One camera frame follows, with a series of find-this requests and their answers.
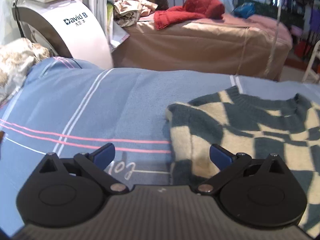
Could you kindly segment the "blue cream checkered sweater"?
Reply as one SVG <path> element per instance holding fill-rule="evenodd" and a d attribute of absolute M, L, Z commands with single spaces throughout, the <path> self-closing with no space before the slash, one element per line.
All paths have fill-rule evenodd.
<path fill-rule="evenodd" d="M 279 155 L 307 195 L 300 227 L 319 234 L 319 105 L 297 94 L 264 100 L 237 87 L 167 107 L 174 162 L 172 182 L 198 184 L 219 172 L 212 144 L 252 158 Z"/>

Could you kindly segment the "brown folded cloth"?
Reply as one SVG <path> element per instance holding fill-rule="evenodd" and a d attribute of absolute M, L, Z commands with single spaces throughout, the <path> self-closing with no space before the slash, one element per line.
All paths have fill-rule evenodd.
<path fill-rule="evenodd" d="M 0 158 L 3 155 L 4 141 L 5 141 L 5 132 L 0 131 Z"/>

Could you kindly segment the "white metal cart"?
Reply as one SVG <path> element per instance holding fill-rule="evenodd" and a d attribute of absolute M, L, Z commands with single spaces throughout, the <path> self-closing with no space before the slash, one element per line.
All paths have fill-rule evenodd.
<path fill-rule="evenodd" d="M 311 77 L 315 83 L 319 83 L 319 73 L 315 72 L 312 68 L 316 59 L 319 60 L 319 45 L 320 45 L 320 41 L 317 41 L 313 48 L 306 71 L 303 75 L 302 82 L 306 82 L 307 79 Z"/>

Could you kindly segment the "floral beige quilt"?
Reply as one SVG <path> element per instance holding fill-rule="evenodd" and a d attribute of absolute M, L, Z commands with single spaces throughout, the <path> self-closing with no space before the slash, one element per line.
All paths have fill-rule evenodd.
<path fill-rule="evenodd" d="M 32 66 L 49 57 L 47 48 L 27 38 L 1 46 L 1 105 L 23 87 Z"/>

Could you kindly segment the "tan covered massage bed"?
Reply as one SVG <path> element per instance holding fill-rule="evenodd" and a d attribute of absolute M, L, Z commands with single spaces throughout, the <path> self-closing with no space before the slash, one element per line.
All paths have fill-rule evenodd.
<path fill-rule="evenodd" d="M 156 30 L 153 15 L 126 27 L 129 37 L 112 53 L 116 67 L 194 70 L 278 80 L 291 50 L 256 28 L 207 18 Z"/>

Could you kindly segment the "pink pillow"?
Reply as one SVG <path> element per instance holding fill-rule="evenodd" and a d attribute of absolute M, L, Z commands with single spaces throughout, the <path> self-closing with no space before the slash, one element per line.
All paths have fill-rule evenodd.
<path fill-rule="evenodd" d="M 276 25 L 277 21 L 273 18 L 261 16 L 261 15 L 252 15 L 249 18 L 239 18 L 235 17 L 232 14 L 223 14 L 223 20 L 224 23 L 227 25 L 235 25 L 237 27 L 243 27 L 243 28 L 256 28 L 260 29 L 266 33 L 268 33 L 269 36 L 274 38 L 274 35 L 276 33 Z M 283 24 L 279 23 L 278 25 L 278 36 L 277 36 L 277 42 L 282 42 L 289 46 L 289 48 L 292 48 L 292 37 L 290 34 L 289 29 Z"/>

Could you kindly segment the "white David B machine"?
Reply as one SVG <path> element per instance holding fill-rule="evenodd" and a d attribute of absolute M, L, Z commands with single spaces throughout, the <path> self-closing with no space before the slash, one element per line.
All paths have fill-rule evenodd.
<path fill-rule="evenodd" d="M 107 37 L 97 17 L 79 0 L 16 0 L 14 20 L 23 35 L 54 55 L 113 68 Z"/>

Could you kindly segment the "crumpled beige blanket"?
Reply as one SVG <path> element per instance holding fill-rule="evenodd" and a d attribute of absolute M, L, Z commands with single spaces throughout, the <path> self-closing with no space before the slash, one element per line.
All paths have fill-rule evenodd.
<path fill-rule="evenodd" d="M 136 24 L 141 17 L 149 16 L 158 8 L 148 0 L 115 0 L 113 6 L 114 20 L 122 28 Z"/>

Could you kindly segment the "red jacket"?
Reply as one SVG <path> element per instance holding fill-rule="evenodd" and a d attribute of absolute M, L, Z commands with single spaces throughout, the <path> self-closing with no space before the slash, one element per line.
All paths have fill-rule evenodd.
<path fill-rule="evenodd" d="M 174 6 L 154 13 L 156 30 L 164 29 L 171 24 L 189 20 L 210 18 L 221 20 L 225 6 L 220 0 L 186 0 L 182 6 Z"/>

